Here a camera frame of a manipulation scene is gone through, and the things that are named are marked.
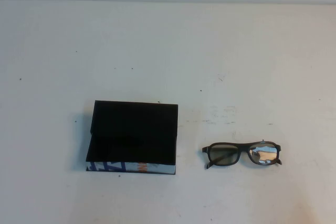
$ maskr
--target blue printed design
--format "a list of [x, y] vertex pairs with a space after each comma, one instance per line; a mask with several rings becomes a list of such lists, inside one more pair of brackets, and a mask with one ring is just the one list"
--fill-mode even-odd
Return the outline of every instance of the blue printed design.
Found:
[[[99, 172], [126, 172], [125, 162], [90, 162], [89, 170]], [[121, 167], [113, 166], [112, 164], [120, 164]]]
[[89, 170], [93, 170], [93, 171], [96, 171], [97, 168], [96, 168], [96, 165], [94, 162], [90, 162], [91, 166], [89, 167]]

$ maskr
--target white table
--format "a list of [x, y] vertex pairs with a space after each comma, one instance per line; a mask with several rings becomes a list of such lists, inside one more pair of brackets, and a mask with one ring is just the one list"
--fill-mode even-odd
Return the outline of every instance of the white table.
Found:
[[[336, 6], [0, 1], [0, 222], [336, 223], [335, 38]], [[94, 100], [178, 104], [176, 175], [86, 172]], [[204, 169], [262, 139], [282, 166]]]

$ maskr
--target box lid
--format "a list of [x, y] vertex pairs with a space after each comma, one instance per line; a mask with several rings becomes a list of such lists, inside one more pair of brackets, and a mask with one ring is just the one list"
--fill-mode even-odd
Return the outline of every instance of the box lid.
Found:
[[178, 106], [96, 101], [87, 162], [175, 165]]

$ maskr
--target tinted lens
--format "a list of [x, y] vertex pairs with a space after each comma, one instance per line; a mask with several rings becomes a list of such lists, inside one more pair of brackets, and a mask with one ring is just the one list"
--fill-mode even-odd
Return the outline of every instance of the tinted lens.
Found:
[[238, 159], [238, 148], [232, 145], [218, 144], [211, 147], [209, 154], [215, 165], [229, 165]]
[[273, 144], [255, 144], [251, 146], [249, 152], [254, 162], [260, 165], [274, 163], [278, 155], [277, 148]]

